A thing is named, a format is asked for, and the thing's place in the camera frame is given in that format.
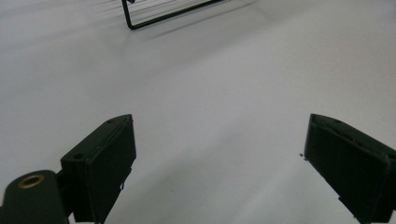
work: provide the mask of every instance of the metal wire frame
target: metal wire frame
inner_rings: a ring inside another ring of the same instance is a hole
[[[122,7],[123,7],[124,13],[125,13],[125,20],[126,20],[126,23],[127,23],[128,27],[131,30],[137,30],[137,29],[140,29],[142,27],[149,26],[151,24],[157,23],[159,21],[165,21],[165,20],[168,20],[170,18],[179,16],[181,14],[184,14],[184,13],[187,13],[187,12],[191,12],[191,11],[196,10],[198,8],[207,7],[207,6],[210,6],[210,5],[216,4],[216,3],[221,2],[221,1],[225,1],[225,0],[209,0],[209,1],[197,4],[197,5],[194,5],[194,6],[185,7],[185,8],[182,8],[180,10],[177,10],[177,11],[174,11],[174,12],[170,12],[170,13],[165,14],[165,15],[161,15],[161,16],[159,16],[157,18],[154,18],[154,19],[151,19],[151,20],[148,20],[148,21],[140,22],[140,23],[135,24],[135,25],[133,25],[132,22],[131,22],[130,11],[129,11],[129,8],[128,8],[128,3],[127,3],[128,0],[121,0],[121,1],[122,1]]]

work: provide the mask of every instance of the white table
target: white table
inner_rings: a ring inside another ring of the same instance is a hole
[[[106,223],[358,223],[299,154],[311,113],[396,148],[395,1],[219,5],[138,32],[97,5],[0,2],[0,200],[131,113]]]

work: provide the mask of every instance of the black plastic part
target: black plastic part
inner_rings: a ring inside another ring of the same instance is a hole
[[[110,119],[62,158],[63,169],[37,171],[11,182],[1,224],[105,223],[136,158],[131,115]]]
[[[311,115],[304,156],[360,223],[389,222],[395,150],[337,119]]]
[[[55,173],[37,171],[12,181],[3,200],[1,223],[69,223]]]
[[[62,157],[76,222],[105,222],[135,158],[131,115],[106,121]]]
[[[218,2],[222,2],[222,1],[225,1],[225,0],[209,0],[209,1],[197,4],[197,5],[194,5],[194,6],[191,6],[191,7],[186,7],[186,8],[183,8],[181,10],[178,10],[178,11],[175,11],[175,12],[171,12],[169,14],[154,18],[154,19],[149,20],[149,21],[144,21],[144,22],[141,22],[141,23],[133,25],[132,22],[131,22],[130,12],[129,12],[129,9],[128,9],[128,2],[133,4],[134,1],[121,0],[122,7],[123,7],[123,10],[124,10],[124,14],[125,14],[125,20],[126,20],[126,23],[127,23],[128,27],[131,30],[137,30],[137,29],[143,28],[145,26],[149,26],[149,25],[152,25],[154,23],[157,23],[159,21],[165,21],[165,20],[171,19],[173,17],[176,17],[176,16],[179,16],[179,15],[194,11],[194,10],[202,8],[202,7],[208,7],[210,5],[213,5],[213,4],[216,4]]]

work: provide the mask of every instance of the screw hole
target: screw hole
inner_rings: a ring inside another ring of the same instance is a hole
[[[82,153],[78,153],[78,154],[73,156],[73,158],[76,159],[76,160],[79,160],[79,159],[81,159],[83,157],[84,157],[84,154],[82,154]]]
[[[44,179],[45,177],[43,175],[29,175],[18,183],[18,187],[20,187],[20,189],[29,189],[39,185]]]

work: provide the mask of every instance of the brass insert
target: brass insert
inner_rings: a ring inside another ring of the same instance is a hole
[[[20,187],[20,189],[29,189],[39,185],[44,179],[45,177],[43,175],[29,175],[18,183],[18,187]]]

